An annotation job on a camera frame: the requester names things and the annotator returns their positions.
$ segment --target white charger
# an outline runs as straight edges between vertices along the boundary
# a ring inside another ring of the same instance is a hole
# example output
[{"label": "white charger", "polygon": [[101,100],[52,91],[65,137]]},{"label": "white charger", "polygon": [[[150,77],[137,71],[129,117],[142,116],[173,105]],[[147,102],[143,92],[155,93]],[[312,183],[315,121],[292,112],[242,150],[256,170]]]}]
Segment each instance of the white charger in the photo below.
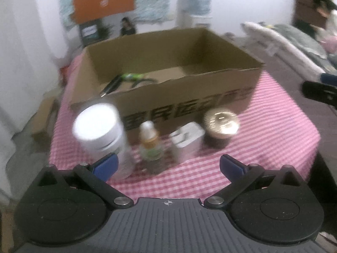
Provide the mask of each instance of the white charger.
[{"label": "white charger", "polygon": [[181,164],[198,153],[203,142],[205,130],[196,122],[188,123],[170,134],[173,159]]}]

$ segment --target black hair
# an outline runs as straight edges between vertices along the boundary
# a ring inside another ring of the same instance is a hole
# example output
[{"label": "black hair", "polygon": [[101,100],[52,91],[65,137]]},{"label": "black hair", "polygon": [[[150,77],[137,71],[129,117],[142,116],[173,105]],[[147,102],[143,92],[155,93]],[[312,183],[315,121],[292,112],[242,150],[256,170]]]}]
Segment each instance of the black hair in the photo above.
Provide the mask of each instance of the black hair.
[{"label": "black hair", "polygon": [[128,17],[124,17],[124,18],[122,19],[122,22],[123,22],[123,21],[127,22],[129,26],[133,27],[133,25],[132,25],[132,23],[131,23],[131,21],[130,21],[130,19],[129,19]]},{"label": "black hair", "polygon": [[337,5],[332,0],[313,0],[314,8],[325,7],[328,11],[337,10]]}]

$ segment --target woman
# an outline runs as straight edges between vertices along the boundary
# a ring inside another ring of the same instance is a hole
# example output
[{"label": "woman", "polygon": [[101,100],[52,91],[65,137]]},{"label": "woman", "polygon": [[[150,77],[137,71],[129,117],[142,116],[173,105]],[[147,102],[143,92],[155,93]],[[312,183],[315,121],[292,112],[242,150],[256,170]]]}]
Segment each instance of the woman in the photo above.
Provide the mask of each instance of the woman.
[{"label": "woman", "polygon": [[331,36],[337,36],[337,6],[331,0],[313,0],[317,12],[327,18],[326,29],[312,26],[316,30],[316,40],[323,42]]},{"label": "woman", "polygon": [[122,19],[121,36],[132,35],[132,34],[136,34],[136,29],[134,28],[134,26],[130,22],[129,18],[124,17]]}]

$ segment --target orange board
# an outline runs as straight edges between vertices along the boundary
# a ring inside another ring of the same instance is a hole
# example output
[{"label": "orange board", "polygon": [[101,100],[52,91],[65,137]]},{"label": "orange board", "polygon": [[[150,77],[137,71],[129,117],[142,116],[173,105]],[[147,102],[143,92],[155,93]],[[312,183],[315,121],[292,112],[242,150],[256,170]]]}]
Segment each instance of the orange board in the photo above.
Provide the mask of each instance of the orange board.
[{"label": "orange board", "polygon": [[78,24],[112,14],[134,10],[134,0],[73,0],[74,21]]}]

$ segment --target table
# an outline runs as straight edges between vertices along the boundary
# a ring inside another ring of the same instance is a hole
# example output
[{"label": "table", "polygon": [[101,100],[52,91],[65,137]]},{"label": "table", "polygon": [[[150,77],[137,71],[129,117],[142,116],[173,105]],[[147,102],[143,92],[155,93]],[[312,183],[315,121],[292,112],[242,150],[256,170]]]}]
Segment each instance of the table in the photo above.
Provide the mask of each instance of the table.
[{"label": "table", "polygon": [[[70,65],[68,85],[55,124],[49,162],[58,169],[72,169],[81,162],[91,162],[71,133],[75,116],[69,108],[70,91],[74,86],[76,67],[81,57]],[[137,164],[135,172],[126,180],[108,184],[136,201],[139,197],[200,198],[204,201],[230,182],[219,170],[219,159],[230,154],[245,163],[256,163],[265,169],[280,169],[293,165],[307,178],[317,153],[320,135],[316,127],[294,103],[281,86],[263,72],[250,107],[239,115],[241,127],[231,143],[223,150],[205,146],[198,157],[181,165],[174,165],[166,157],[169,169],[151,176]],[[137,147],[133,148],[139,162]]]}]

